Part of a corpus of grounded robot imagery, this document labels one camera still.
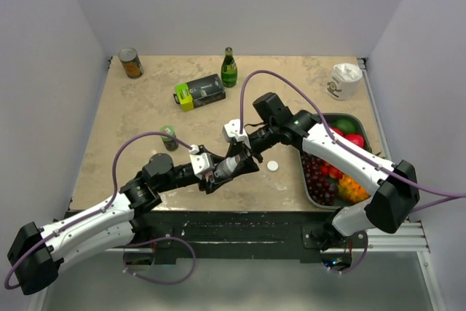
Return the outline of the grey pill bottle white cap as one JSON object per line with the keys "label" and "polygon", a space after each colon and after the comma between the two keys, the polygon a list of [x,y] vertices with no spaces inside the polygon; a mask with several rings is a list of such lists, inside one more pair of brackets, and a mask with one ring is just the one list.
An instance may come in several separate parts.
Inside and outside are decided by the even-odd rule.
{"label": "grey pill bottle white cap", "polygon": [[230,178],[240,163],[240,155],[227,157],[216,165],[213,175],[217,179]]}

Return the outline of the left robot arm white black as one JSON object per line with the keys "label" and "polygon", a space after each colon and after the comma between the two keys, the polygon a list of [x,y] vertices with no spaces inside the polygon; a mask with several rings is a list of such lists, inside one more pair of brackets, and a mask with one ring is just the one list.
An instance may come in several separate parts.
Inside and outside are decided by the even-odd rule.
{"label": "left robot arm white black", "polygon": [[155,154],[134,179],[115,186],[97,205],[42,227],[23,225],[7,253],[11,270],[4,287],[32,295],[78,260],[119,245],[145,246],[151,230],[137,220],[161,203],[160,193],[196,184],[210,194],[233,179],[239,163],[238,156],[220,157],[202,146],[194,146],[184,165],[174,165],[169,154]]}

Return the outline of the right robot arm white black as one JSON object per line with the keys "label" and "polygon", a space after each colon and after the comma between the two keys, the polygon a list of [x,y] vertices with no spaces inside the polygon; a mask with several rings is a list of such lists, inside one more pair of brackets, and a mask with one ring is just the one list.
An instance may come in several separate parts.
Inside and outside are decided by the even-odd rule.
{"label": "right robot arm white black", "polygon": [[393,234],[419,202],[418,191],[406,183],[416,179],[411,163],[395,165],[371,154],[326,130],[323,117],[304,110],[293,114],[272,92],[258,98],[253,106],[263,127],[247,134],[238,119],[223,127],[230,144],[226,154],[228,178],[257,171],[255,161],[261,153],[282,143],[325,160],[368,192],[367,200],[338,209],[322,225],[319,236],[330,246],[342,247],[350,235],[372,228]]}

